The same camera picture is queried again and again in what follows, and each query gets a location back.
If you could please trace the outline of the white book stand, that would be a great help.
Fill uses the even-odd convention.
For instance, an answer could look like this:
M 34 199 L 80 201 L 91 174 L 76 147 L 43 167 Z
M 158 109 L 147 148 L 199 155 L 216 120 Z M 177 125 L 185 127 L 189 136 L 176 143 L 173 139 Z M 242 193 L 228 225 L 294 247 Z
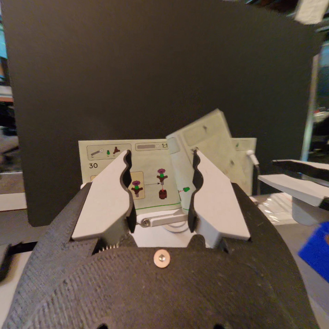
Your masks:
M 88 186 L 86 187 L 85 186 L 86 184 L 84 184 L 83 188 L 81 188 L 81 189 L 86 190 L 87 195 L 88 195 L 89 187 Z M 148 219 L 151 227 L 157 227 L 157 226 L 163 226 L 163 225 L 172 226 L 173 224 L 176 224 L 176 223 L 187 222 L 187 216 L 188 216 L 188 214 L 187 215 L 184 214 L 183 211 L 181 211 L 181 210 L 177 210 L 175 212 L 169 211 L 169 214 L 150 216 L 148 218 L 143 218 L 140 220 L 138 220 L 138 216 L 137 216 L 137 224 L 142 226 L 143 225 L 142 220 Z M 113 245 L 117 242 L 107 242 L 107 243 L 110 245 Z

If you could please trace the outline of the blue storage bin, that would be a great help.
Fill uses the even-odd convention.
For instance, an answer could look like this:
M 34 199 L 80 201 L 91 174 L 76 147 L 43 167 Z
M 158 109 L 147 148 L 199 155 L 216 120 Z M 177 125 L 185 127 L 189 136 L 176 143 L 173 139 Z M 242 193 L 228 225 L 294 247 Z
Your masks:
M 326 282 L 329 282 L 329 222 L 323 222 L 315 229 L 298 251 L 298 255 Z

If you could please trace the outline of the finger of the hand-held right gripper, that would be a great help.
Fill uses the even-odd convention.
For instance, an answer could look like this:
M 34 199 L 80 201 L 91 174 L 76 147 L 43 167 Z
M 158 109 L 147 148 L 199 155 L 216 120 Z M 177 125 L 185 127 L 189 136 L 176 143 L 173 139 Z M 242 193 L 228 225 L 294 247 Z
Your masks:
M 292 218 L 299 224 L 329 221 L 329 188 L 284 174 L 261 175 L 258 179 L 292 197 Z
M 311 181 L 329 187 L 329 165 L 299 160 L 273 160 L 272 166 L 293 178 Z

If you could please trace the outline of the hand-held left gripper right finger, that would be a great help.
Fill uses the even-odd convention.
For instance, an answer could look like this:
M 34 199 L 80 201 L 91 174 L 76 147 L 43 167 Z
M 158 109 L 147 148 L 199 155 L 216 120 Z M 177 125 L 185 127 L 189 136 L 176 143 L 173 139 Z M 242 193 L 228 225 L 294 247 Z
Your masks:
M 192 163 L 191 195 L 187 222 L 190 232 L 203 236 L 205 246 L 218 247 L 223 238 L 248 241 L 251 237 L 234 187 L 239 187 L 218 169 L 200 150 Z

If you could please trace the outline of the black divider panel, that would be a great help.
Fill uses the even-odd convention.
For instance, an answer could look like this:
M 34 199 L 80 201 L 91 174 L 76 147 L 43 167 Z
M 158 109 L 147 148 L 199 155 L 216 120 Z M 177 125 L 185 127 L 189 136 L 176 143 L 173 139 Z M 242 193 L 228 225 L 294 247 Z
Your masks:
M 28 220 L 82 184 L 78 141 L 154 139 L 224 112 L 263 174 L 300 159 L 324 35 L 231 1 L 1 1 Z

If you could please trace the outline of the building instruction booklet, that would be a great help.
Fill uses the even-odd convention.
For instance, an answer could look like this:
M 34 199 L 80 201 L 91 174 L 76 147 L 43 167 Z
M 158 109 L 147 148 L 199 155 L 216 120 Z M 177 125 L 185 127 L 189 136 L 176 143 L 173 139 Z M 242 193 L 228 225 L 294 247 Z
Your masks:
M 218 109 L 165 139 L 79 141 L 82 183 L 91 182 L 123 151 L 130 150 L 132 193 L 137 215 L 181 209 L 188 214 L 195 191 L 193 154 L 200 150 L 231 182 L 251 196 L 256 138 L 233 138 Z

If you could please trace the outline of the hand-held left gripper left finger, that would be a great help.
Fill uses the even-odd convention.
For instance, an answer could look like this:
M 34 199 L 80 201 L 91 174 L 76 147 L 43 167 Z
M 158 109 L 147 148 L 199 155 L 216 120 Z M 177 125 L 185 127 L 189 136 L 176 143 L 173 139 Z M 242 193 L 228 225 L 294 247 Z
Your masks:
M 101 238 L 105 242 L 119 242 L 134 233 L 137 214 L 134 206 L 130 169 L 131 151 L 125 150 L 91 183 L 88 195 L 72 234 L 72 240 Z

